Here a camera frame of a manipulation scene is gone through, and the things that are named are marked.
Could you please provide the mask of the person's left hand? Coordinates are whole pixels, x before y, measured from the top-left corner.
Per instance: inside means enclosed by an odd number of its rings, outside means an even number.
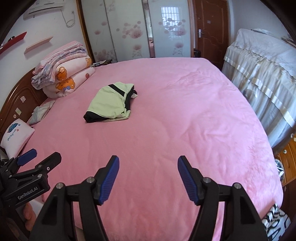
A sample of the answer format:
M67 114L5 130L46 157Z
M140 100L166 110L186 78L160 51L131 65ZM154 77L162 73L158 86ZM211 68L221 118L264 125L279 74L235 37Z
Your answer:
M17 210L18 214L24 218L26 229L29 232L31 232L34 227L37 216L31 206L30 202L18 207L16 210Z

